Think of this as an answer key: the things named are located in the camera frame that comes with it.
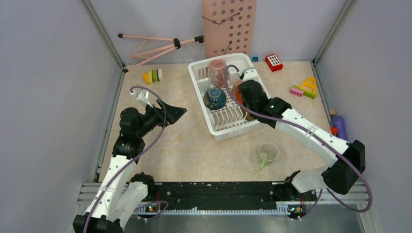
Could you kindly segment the orange saucer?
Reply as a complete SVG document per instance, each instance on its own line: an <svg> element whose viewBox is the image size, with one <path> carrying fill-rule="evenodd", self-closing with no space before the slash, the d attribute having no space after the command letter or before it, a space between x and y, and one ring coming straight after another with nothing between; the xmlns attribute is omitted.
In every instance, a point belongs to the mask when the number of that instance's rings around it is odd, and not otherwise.
<svg viewBox="0 0 412 233"><path fill-rule="evenodd" d="M232 93L235 96L235 99L240 103L240 105L243 105L243 100L239 91L239 86L243 83L243 80L237 80L232 86Z"/></svg>

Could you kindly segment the blue floral bowl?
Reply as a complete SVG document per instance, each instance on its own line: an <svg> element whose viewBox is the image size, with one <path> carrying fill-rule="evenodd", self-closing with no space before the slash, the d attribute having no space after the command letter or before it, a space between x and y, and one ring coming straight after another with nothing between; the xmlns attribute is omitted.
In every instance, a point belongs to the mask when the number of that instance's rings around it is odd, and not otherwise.
<svg viewBox="0 0 412 233"><path fill-rule="evenodd" d="M226 94L218 87L208 89L203 96L203 103L210 110L218 110L226 105Z"/></svg>

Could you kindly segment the pink ghost mug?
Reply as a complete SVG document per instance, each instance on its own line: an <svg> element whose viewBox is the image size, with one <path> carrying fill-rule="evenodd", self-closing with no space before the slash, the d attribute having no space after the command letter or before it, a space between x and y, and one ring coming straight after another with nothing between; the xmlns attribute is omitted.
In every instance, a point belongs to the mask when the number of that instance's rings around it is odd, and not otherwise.
<svg viewBox="0 0 412 233"><path fill-rule="evenodd" d="M211 85L226 88L226 62L222 59L212 60L208 65L209 81Z"/></svg>

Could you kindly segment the green mug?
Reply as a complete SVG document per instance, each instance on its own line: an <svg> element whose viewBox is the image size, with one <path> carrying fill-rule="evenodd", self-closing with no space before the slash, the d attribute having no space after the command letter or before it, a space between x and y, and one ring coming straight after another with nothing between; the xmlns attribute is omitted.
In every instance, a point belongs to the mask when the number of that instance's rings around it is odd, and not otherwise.
<svg viewBox="0 0 412 233"><path fill-rule="evenodd" d="M259 163L259 170L263 170L266 165L270 165L279 156L279 149L273 143L263 143L257 154L257 161Z"/></svg>

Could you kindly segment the black plate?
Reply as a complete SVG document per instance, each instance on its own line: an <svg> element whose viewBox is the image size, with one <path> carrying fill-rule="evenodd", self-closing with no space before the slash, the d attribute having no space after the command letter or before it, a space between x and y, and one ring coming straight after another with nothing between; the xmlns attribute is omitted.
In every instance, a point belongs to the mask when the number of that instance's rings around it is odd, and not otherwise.
<svg viewBox="0 0 412 233"><path fill-rule="evenodd" d="M250 114L250 113L247 113L247 114L246 114L246 118L245 118L245 119L246 119L247 121L256 120L255 116L252 115L252 114Z"/></svg>

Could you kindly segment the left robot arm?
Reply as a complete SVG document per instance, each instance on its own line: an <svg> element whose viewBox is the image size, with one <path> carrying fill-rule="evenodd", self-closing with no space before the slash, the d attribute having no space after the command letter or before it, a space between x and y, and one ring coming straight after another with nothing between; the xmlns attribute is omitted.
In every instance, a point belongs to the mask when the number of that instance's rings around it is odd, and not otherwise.
<svg viewBox="0 0 412 233"><path fill-rule="evenodd" d="M163 131L176 123L186 112L184 107L166 104L160 97L154 106L148 100L151 91L141 89L137 100L145 113L129 107L120 114L120 134L113 146L109 168L92 203L81 215L76 215L72 226L76 233L122 233L137 206L151 200L156 193L153 176L144 173L131 177L140 157L158 140L146 146L144 136L159 126Z"/></svg>

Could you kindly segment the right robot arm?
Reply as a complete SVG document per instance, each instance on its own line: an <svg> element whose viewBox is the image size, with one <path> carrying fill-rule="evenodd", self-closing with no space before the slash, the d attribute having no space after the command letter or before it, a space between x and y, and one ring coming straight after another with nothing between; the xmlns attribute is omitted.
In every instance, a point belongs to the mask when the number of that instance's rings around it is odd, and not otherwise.
<svg viewBox="0 0 412 233"><path fill-rule="evenodd" d="M308 121L281 98L269 98L255 68L238 71L243 105L253 118L282 131L319 156L325 166L291 175L285 194L298 200L305 192L328 188L346 195L365 170L365 146L355 140L340 139Z"/></svg>

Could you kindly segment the white plastic dish rack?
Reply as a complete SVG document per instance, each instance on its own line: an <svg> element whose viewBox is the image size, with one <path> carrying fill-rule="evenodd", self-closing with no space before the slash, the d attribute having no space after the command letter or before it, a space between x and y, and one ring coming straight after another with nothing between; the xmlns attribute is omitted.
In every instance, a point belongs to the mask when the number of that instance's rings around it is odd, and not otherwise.
<svg viewBox="0 0 412 233"><path fill-rule="evenodd" d="M210 62L216 59L225 61L227 65L235 65L240 70L245 69L246 74L244 79L252 79L259 82L267 97L270 98L271 96L262 79L258 75L251 59L246 54L233 53L190 63L188 66L189 73L202 108L208 130L214 136L216 141L221 141L254 131L262 127L263 124L257 120L248 121L239 105L233 101L227 90L223 87L221 90L226 95L226 105L218 110L210 110L205 106L203 101L204 94L213 87L209 80L209 76L212 74L212 71L208 67Z"/></svg>

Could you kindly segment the striped toy block stack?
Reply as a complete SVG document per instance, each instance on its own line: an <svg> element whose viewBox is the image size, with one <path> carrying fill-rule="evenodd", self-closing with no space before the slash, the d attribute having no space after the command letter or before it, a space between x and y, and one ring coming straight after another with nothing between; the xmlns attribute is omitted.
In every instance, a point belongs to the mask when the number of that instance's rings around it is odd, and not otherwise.
<svg viewBox="0 0 412 233"><path fill-rule="evenodd" d="M142 74L143 80L147 85L152 85L153 83L162 82L163 74L162 69L154 69Z"/></svg>

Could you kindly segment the red toy block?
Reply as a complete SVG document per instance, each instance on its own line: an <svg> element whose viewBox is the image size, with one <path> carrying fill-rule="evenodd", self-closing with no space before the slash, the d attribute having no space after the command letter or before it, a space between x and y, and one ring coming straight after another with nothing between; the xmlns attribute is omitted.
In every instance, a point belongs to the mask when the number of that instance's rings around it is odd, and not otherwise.
<svg viewBox="0 0 412 233"><path fill-rule="evenodd" d="M265 62L271 72L279 71L283 68L283 63L280 61L276 54L266 56Z"/></svg>

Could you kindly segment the pink toy brick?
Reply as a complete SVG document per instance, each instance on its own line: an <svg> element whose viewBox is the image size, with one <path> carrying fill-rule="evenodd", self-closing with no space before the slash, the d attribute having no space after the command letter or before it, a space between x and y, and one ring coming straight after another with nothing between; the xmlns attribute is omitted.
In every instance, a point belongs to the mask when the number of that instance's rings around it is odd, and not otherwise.
<svg viewBox="0 0 412 233"><path fill-rule="evenodd" d="M290 94L296 95L298 97L302 97L304 95L304 91L293 87L290 89Z"/></svg>

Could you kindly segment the yellow green toy triangle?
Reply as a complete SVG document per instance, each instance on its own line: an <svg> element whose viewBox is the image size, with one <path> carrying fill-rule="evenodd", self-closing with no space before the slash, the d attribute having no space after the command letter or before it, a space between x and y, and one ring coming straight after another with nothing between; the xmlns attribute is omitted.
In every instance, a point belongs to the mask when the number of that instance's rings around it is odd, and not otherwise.
<svg viewBox="0 0 412 233"><path fill-rule="evenodd" d="M303 96L306 96L311 99L315 99L317 96L317 83L314 77L308 77L300 85L293 85L293 88L299 90Z"/></svg>

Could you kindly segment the pink tripod stand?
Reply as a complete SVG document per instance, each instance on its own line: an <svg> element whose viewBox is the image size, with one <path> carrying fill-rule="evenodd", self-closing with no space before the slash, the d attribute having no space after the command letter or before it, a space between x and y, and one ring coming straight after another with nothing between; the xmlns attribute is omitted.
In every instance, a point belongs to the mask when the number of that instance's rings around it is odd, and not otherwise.
<svg viewBox="0 0 412 233"><path fill-rule="evenodd" d="M121 39L136 39L136 40L143 40L142 43L138 46L136 51L130 55L131 60L142 60L141 62L132 65L132 66L123 66L123 73L128 73L129 71L147 64L148 62L151 62L163 55L166 55L174 50L179 50L181 49L184 45L187 44L192 44L192 43L204 43L204 36L196 36L190 39L186 40L179 40L178 38L168 38L168 37L153 37L153 36L139 36L139 35L131 35L131 34L124 34L124 33L119 33L118 38ZM164 42L170 42L170 44L161 46L158 48L154 48L151 50L142 50L144 46L149 42L149 41L164 41Z"/></svg>

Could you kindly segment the pink perforated board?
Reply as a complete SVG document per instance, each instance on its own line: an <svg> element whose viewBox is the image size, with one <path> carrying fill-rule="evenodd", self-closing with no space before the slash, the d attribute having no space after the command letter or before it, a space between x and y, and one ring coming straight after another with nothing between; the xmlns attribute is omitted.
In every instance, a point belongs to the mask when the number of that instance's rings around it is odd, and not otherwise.
<svg viewBox="0 0 412 233"><path fill-rule="evenodd" d="M203 0L202 20L206 58L250 54L256 0Z"/></svg>

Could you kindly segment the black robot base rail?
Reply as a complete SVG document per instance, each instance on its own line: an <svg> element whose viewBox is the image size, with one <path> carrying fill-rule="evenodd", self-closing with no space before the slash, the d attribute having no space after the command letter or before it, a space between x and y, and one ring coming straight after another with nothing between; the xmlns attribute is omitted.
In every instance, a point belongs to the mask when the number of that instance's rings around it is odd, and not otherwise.
<svg viewBox="0 0 412 233"><path fill-rule="evenodd" d="M286 215L306 214L316 191L299 193L284 182L155 183L134 215Z"/></svg>

